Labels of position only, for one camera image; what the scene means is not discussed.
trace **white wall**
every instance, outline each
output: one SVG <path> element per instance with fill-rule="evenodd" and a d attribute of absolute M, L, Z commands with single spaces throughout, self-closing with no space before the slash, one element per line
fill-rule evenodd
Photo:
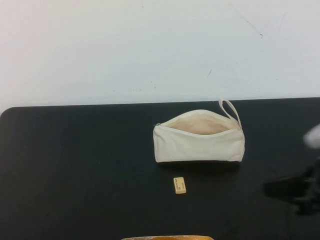
<path fill-rule="evenodd" d="M 317 97 L 319 13 L 318 0 L 0 0 L 0 112 Z"/>

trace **white canvas pouch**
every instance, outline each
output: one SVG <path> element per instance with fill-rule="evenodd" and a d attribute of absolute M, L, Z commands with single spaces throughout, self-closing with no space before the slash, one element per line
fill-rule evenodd
<path fill-rule="evenodd" d="M 237 120 L 227 113 L 223 102 L 234 111 Z M 231 102 L 220 99 L 219 105 L 228 117 L 200 109 L 158 123 L 153 130 L 155 160 L 241 162 L 245 135 L 239 115 Z"/>

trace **table surface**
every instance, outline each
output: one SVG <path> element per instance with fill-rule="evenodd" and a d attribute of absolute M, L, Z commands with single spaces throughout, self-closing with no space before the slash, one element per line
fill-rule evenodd
<path fill-rule="evenodd" d="M 265 181 L 315 160 L 303 135 L 320 122 L 320 98 L 233 101 L 240 165 L 155 162 L 153 128 L 218 102 L 17 107 L 0 118 L 0 233 L 9 239 L 204 235 L 317 239 L 320 214 L 297 216 L 263 194 Z M 184 177 L 187 193 L 175 194 Z"/>

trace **eraser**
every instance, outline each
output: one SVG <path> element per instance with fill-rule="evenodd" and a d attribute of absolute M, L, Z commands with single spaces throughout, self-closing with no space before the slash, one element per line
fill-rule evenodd
<path fill-rule="evenodd" d="M 185 194 L 187 192 L 185 180 L 182 176 L 175 177 L 173 183 L 176 194 Z"/>

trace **wall mark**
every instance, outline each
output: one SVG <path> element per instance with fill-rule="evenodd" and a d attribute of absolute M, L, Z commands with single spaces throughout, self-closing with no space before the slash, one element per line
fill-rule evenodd
<path fill-rule="evenodd" d="M 245 20 L 258 34 L 260 34 L 261 38 L 263 38 L 263 35 L 256 29 L 256 27 L 249 22 L 230 2 L 227 1 L 227 3 L 230 5 L 230 7 L 233 8 L 234 11 L 243 19 Z"/>
<path fill-rule="evenodd" d="M 208 76 L 206 76 L 206 77 L 209 77 L 209 75 L 210 75 L 211 71 L 212 71 L 212 69 L 210 69 L 210 72 L 209 72 Z"/>
<path fill-rule="evenodd" d="M 286 16 L 286 14 L 283 14 L 283 15 L 282 15 L 281 22 L 280 22 L 280 27 L 279 27 L 279 31 L 278 31 L 278 36 L 279 36 L 279 34 L 280 34 L 280 32 L 281 32 L 282 23 L 283 23 L 283 21 L 284 21 L 285 16 Z"/>

